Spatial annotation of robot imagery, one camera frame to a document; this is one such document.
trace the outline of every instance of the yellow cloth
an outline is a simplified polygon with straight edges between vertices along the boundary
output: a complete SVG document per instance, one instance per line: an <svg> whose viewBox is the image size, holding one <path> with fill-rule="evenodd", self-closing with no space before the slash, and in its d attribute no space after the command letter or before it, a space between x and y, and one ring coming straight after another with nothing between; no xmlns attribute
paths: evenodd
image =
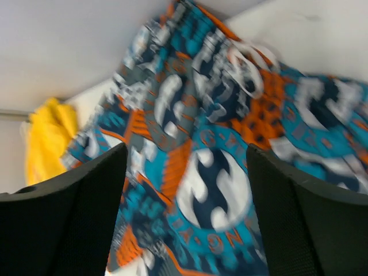
<svg viewBox="0 0 368 276"><path fill-rule="evenodd" d="M60 157L78 131L72 106L51 98L29 117L26 181L34 185L66 171Z"/></svg>

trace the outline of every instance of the yellow object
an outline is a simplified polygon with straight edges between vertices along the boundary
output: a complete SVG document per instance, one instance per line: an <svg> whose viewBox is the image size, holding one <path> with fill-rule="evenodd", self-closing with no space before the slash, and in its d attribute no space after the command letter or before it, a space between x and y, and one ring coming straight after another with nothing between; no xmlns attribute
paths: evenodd
<svg viewBox="0 0 368 276"><path fill-rule="evenodd" d="M26 181L34 185L66 171L60 161L78 131L75 110L51 98L29 116Z"/></svg>

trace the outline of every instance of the white table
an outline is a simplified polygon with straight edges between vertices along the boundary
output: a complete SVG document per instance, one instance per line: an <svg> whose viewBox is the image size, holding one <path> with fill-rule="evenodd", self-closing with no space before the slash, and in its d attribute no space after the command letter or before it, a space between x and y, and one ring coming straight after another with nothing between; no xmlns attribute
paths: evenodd
<svg viewBox="0 0 368 276"><path fill-rule="evenodd" d="M271 45L281 61L299 70L368 81L367 8L366 0L273 0L227 25L243 39ZM106 80L68 101L76 107L81 127L113 85ZM135 276L137 265L132 262L111 275Z"/></svg>

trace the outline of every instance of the clothing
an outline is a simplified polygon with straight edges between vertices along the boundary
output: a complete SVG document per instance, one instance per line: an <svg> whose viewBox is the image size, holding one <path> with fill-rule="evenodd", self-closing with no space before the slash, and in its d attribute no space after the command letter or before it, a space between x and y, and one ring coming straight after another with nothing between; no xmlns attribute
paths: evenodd
<svg viewBox="0 0 368 276"><path fill-rule="evenodd" d="M113 79L63 158L128 145L110 271L142 256L138 275L268 275L250 143L367 193L368 87L280 64L192 2L149 20Z"/></svg>
<svg viewBox="0 0 368 276"><path fill-rule="evenodd" d="M26 134L26 182L34 185L66 171L60 161L78 131L72 106L47 100L29 116Z"/></svg>

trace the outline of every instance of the black object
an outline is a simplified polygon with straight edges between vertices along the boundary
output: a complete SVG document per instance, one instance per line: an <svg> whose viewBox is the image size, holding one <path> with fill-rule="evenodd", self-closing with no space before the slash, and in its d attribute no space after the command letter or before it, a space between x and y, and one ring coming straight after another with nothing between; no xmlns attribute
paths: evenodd
<svg viewBox="0 0 368 276"><path fill-rule="evenodd" d="M0 196L0 275L104 275L127 149Z"/></svg>
<svg viewBox="0 0 368 276"><path fill-rule="evenodd" d="M248 147L251 189L271 276L368 275L368 195Z"/></svg>

